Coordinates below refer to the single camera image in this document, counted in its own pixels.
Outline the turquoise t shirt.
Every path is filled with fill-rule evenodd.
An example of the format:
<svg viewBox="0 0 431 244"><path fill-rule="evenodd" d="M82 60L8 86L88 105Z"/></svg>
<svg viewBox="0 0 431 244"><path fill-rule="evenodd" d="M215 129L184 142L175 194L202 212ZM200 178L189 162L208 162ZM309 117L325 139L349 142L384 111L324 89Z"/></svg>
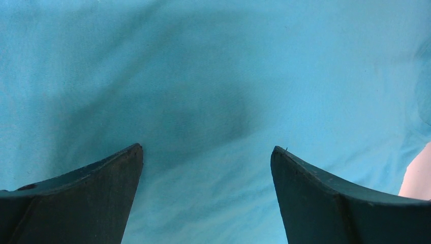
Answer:
<svg viewBox="0 0 431 244"><path fill-rule="evenodd" d="M130 144L123 243L285 243L275 146L389 194L430 142L430 1L1 1L1 189Z"/></svg>

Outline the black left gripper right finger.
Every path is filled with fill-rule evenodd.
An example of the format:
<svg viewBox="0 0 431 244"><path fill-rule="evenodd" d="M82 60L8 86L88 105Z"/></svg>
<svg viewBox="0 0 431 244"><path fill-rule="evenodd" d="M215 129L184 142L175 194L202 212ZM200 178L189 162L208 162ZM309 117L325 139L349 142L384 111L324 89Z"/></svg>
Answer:
<svg viewBox="0 0 431 244"><path fill-rule="evenodd" d="M270 160L289 243L430 243L430 202L372 190L281 147Z"/></svg>

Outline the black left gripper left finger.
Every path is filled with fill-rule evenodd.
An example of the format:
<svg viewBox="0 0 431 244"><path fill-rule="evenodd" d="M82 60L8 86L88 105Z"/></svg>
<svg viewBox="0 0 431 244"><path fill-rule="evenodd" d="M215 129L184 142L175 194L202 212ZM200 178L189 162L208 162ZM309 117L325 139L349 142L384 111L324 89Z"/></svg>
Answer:
<svg viewBox="0 0 431 244"><path fill-rule="evenodd" d="M143 168L135 143L66 174L1 191L1 243L121 243Z"/></svg>

